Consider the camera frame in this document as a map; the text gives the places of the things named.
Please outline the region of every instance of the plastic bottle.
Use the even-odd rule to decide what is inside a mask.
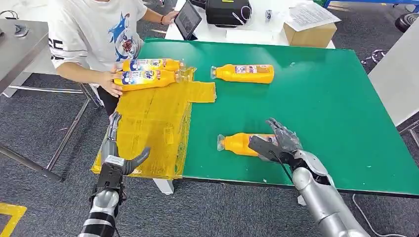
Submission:
[[[121,72],[119,74],[121,78],[114,79],[114,83],[122,86],[122,91],[163,87],[181,80],[179,71],[152,70]]]
[[[211,67],[211,78],[220,78],[226,81],[254,82],[269,84],[274,78],[272,65],[232,65],[227,64],[220,68]]]
[[[118,71],[150,71],[150,70],[166,70],[178,71],[184,70],[185,64],[182,60],[173,60],[170,58],[161,59],[133,59],[126,60],[117,64]]]
[[[217,137],[217,150],[223,151],[228,150],[232,151],[238,155],[243,156],[253,156],[256,157],[257,153],[249,148],[249,142],[252,136],[258,136],[265,141],[271,142],[275,145],[278,145],[275,135],[273,134],[249,134],[249,133],[236,133],[233,136],[224,137],[223,135],[218,135]]]

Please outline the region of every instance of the black bag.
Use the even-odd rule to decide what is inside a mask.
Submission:
[[[247,23],[246,19],[249,19],[251,15],[251,6],[249,0],[207,0],[205,12],[208,24],[218,27],[236,27],[242,23],[233,13],[243,23]]]

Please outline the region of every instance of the robotic arm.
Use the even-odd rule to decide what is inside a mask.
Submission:
[[[111,115],[107,138],[101,150],[102,169],[90,198],[89,216],[83,224],[79,237],[114,236],[118,206],[126,199],[122,177],[131,174],[150,153],[150,148],[146,147],[132,160],[125,160],[118,156],[116,138],[120,119],[121,115],[118,112]]]
[[[267,121],[275,132],[278,145],[253,136],[249,148],[265,161],[281,164],[326,237],[369,237],[346,206],[332,177],[321,161],[302,150],[296,134],[273,118]],[[292,177],[284,164],[290,166]]]

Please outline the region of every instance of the floor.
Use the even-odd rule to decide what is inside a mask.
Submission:
[[[354,49],[360,58],[376,48],[390,48],[402,34],[394,27],[394,20],[406,12],[402,5],[331,5],[338,9],[331,12],[342,19],[334,36],[336,47]],[[167,0],[164,8],[155,4],[149,7],[165,13],[173,2]],[[158,32],[165,30],[162,26],[143,22],[138,25],[143,38],[164,37]],[[77,88],[68,80],[35,74],[25,85]],[[18,91],[12,98],[0,97],[0,142],[47,165],[83,101],[82,95],[30,91]],[[28,208],[12,236],[70,237],[80,232],[89,210],[88,196],[97,179],[90,167],[107,124],[104,109],[90,104],[54,168],[66,177],[63,183],[50,182],[13,160],[0,159],[0,201]],[[419,149],[408,135],[402,138],[419,165]],[[320,236],[307,209],[296,203],[294,190],[176,180],[175,194],[166,196],[152,180],[126,178],[125,182],[128,200],[118,216],[122,237]],[[351,195],[343,194],[343,198],[374,236]],[[368,195],[356,198],[379,233],[409,237],[419,234],[419,199]],[[6,221],[7,216],[0,215],[0,228]]]

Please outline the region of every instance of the person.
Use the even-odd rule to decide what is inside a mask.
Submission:
[[[51,0],[48,44],[57,73],[95,83],[110,116],[122,96],[115,63],[135,59],[144,44],[136,32],[140,19],[169,25],[177,11],[163,16],[142,0]]]

